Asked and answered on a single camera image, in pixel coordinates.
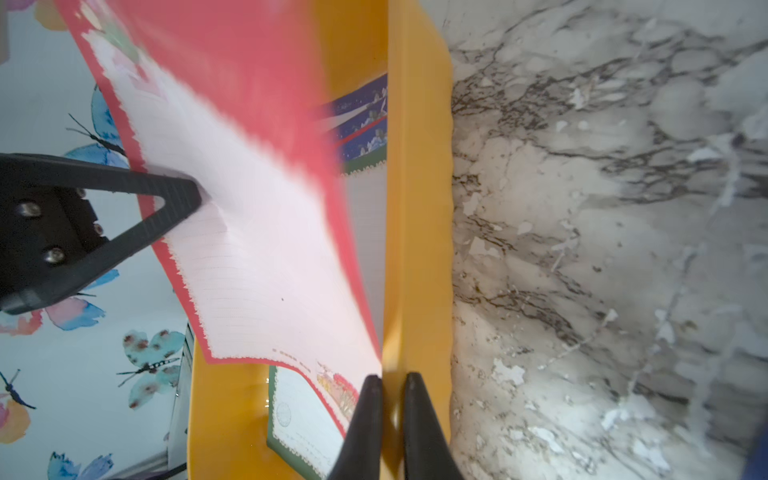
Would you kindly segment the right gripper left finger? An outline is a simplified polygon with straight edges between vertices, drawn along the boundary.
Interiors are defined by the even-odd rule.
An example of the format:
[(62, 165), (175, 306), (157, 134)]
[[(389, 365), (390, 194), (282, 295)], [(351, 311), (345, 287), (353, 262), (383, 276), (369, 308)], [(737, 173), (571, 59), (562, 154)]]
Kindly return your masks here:
[(378, 480), (383, 438), (383, 385), (366, 377), (339, 456), (328, 480)]

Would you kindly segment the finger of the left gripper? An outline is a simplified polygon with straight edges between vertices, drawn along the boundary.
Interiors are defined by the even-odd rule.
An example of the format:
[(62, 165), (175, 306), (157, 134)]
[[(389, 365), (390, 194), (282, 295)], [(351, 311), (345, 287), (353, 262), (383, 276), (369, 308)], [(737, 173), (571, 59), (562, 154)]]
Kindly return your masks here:
[[(90, 190), (160, 198), (162, 207), (113, 239)], [(1, 157), (1, 309), (23, 314), (57, 304), (161, 239), (202, 204), (188, 179), (50, 155)]]

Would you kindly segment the red stationery paper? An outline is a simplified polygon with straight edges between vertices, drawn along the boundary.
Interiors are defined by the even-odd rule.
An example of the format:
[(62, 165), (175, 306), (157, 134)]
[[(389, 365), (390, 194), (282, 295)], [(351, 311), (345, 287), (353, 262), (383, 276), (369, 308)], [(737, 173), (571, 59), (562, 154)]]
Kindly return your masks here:
[(164, 259), (205, 358), (299, 373), (346, 431), (380, 354), (321, 121), (310, 3), (57, 7), (131, 164), (200, 188)]

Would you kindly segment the yellow plastic storage tray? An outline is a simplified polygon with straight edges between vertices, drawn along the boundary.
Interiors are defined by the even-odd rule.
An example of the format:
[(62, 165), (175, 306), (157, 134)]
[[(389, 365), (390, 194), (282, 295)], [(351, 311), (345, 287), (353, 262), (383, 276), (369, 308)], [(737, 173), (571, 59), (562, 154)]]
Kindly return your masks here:
[[(453, 346), (451, 285), (452, 65), (416, 1), (316, 1), (333, 97), (380, 73), (389, 77), (383, 440), (380, 475), (406, 479), (404, 389), (425, 382), (449, 443)], [(194, 354), (188, 474), (193, 479), (292, 479), (266, 442), (268, 368)]]

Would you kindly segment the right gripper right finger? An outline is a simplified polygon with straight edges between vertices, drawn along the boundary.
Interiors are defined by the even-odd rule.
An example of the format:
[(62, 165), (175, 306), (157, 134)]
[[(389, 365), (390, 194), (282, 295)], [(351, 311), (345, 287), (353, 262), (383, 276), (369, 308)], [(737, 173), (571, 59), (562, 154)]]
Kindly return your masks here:
[(407, 374), (404, 389), (404, 463), (408, 480), (463, 480), (449, 450), (423, 377)]

